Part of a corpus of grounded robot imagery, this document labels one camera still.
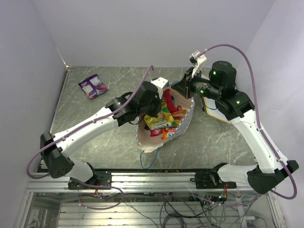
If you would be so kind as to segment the pink chips bag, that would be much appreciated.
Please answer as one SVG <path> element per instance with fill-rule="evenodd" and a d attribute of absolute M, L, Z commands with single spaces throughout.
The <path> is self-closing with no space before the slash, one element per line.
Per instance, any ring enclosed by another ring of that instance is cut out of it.
<path fill-rule="evenodd" d="M 180 105 L 175 107 L 175 105 L 174 105 L 175 103 L 170 94 L 170 89 L 166 89 L 163 92 L 162 100 L 167 104 L 167 108 L 171 114 L 182 110 L 182 107 Z"/>

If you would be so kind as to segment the yellow green candy bag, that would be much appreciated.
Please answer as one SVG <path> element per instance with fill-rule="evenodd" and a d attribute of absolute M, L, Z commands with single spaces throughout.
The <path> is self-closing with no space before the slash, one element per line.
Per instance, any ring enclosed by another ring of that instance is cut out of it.
<path fill-rule="evenodd" d="M 144 121 L 150 130 L 177 126 L 177 123 L 166 106 L 161 109 L 157 117 L 151 117 L 146 114 Z"/>

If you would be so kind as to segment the checkered paper bag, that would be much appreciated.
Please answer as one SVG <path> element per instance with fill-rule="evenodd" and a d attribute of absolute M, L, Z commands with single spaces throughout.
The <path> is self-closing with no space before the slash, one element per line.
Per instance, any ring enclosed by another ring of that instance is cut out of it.
<path fill-rule="evenodd" d="M 162 96 L 162 110 L 158 117 L 145 115 L 138 118 L 136 126 L 137 147 L 142 150 L 140 164 L 145 170 L 155 163 L 159 149 L 171 140 L 183 135 L 192 120 L 195 102 L 194 99 L 186 99 L 180 95 L 173 86 L 177 81 L 170 84 Z M 150 165 L 143 165 L 143 154 L 155 152 L 155 157 Z"/>

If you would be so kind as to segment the purple snack packet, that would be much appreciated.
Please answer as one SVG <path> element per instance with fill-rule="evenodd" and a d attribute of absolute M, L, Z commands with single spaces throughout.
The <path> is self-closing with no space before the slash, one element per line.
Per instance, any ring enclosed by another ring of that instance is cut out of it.
<path fill-rule="evenodd" d="M 99 79 L 98 74 L 94 74 L 86 78 L 78 85 L 88 99 L 95 99 L 109 90 L 107 86 Z"/>

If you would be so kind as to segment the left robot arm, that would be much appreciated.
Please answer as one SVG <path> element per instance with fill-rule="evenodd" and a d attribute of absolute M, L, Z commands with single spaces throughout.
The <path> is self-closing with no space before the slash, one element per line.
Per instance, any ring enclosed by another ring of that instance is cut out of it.
<path fill-rule="evenodd" d="M 85 188 L 93 188 L 97 182 L 94 168 L 89 163 L 73 159 L 72 153 L 95 137 L 145 114 L 156 117 L 161 110 L 162 95 L 167 86 L 168 80 L 161 77 L 151 82 L 144 81 L 137 91 L 112 99 L 79 124 L 60 133 L 42 134 L 42 159 L 50 176 L 53 179 L 69 176 L 80 180 Z"/>

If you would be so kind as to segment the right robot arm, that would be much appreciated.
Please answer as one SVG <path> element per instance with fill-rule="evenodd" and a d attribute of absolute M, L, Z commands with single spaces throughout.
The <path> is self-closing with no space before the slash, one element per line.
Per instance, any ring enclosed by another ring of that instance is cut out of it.
<path fill-rule="evenodd" d="M 215 102 L 216 110 L 235 126 L 249 145 L 257 164 L 237 166 L 220 164 L 214 167 L 209 182 L 220 188 L 226 182 L 238 182 L 249 185 L 259 194 L 265 194 L 281 183 L 299 165 L 295 160 L 288 160 L 267 138 L 257 120 L 257 108 L 249 96 L 236 89 L 236 69 L 227 61 L 212 64 L 209 78 L 201 73 L 193 75 L 194 68 L 189 68 L 184 77 L 172 85 L 172 89 L 186 99 L 195 94 Z"/>

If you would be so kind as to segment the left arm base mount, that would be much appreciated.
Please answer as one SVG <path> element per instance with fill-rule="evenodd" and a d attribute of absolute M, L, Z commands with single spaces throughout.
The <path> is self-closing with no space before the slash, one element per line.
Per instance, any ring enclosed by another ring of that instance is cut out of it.
<path fill-rule="evenodd" d="M 70 178 L 68 183 L 69 190 L 86 190 L 93 189 L 93 187 L 89 187 L 88 185 L 96 185 L 96 186 L 110 186 L 112 183 L 112 175 L 107 171 L 97 171 L 92 178 L 85 182 L 85 185 L 80 183 L 74 178 Z"/>

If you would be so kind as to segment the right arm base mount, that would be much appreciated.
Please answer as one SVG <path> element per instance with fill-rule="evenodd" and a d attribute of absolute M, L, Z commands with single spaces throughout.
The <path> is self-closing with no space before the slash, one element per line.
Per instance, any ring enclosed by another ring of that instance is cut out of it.
<path fill-rule="evenodd" d="M 224 182 L 217 173 L 210 170 L 196 172 L 190 181 L 195 183 L 196 189 L 235 189 L 237 187 L 235 182 Z"/>

